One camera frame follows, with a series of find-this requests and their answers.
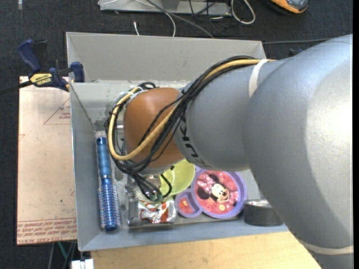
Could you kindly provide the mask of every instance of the purple cup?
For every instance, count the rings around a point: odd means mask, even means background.
[[[192,196],[192,192],[189,189],[182,191],[176,195],[174,200],[177,206],[177,211],[184,217],[194,218],[202,213],[201,208],[197,206]]]
[[[208,183],[206,183],[203,179],[199,180],[200,177],[205,176],[203,174],[216,178],[214,180],[207,177]],[[225,192],[231,195],[231,199],[228,199],[228,201],[216,200],[216,196],[212,195],[214,188],[216,188],[216,190],[218,190],[218,188],[224,188]],[[195,178],[191,184],[190,191],[197,207],[208,216],[217,219],[228,219],[238,215],[243,210],[244,202],[247,200],[247,188],[241,175],[236,171],[215,171],[196,168]]]

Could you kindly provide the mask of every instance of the gray robot arm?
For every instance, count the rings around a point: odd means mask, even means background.
[[[176,144],[203,168],[250,168],[323,268],[352,268],[352,35],[255,67],[204,88]]]

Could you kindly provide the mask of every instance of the green bowl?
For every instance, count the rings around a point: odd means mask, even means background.
[[[172,185],[170,195],[176,195],[191,185],[191,182],[195,177],[195,166],[184,159],[176,163],[173,170],[166,170],[163,175]],[[161,181],[161,192],[162,194],[166,194],[169,189],[168,184],[162,178]]]

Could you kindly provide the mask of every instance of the duct tape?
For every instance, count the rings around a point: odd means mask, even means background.
[[[244,206],[245,223],[256,226],[277,226],[283,221],[265,199],[246,200]]]

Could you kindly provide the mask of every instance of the blue handle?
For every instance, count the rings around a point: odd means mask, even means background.
[[[110,156],[107,149],[107,139],[105,137],[99,137],[96,139],[97,143],[97,158],[99,162],[99,175],[104,177],[105,175],[111,176],[111,163]]]
[[[73,62],[71,64],[71,69],[75,75],[75,82],[85,82],[84,68],[80,62]]]
[[[34,52],[33,52],[33,47],[32,47],[33,41],[31,39],[23,42],[18,48],[17,48],[17,52],[20,55],[20,58],[26,63],[28,64],[31,69],[33,70],[31,73],[31,76],[34,73],[37,73],[41,70],[41,65],[38,62],[37,57],[35,56]]]
[[[100,213],[103,226],[106,231],[118,228],[118,200],[117,192],[111,181],[111,162],[107,149],[107,139],[99,137],[96,139],[99,175],[101,186],[99,190]]]

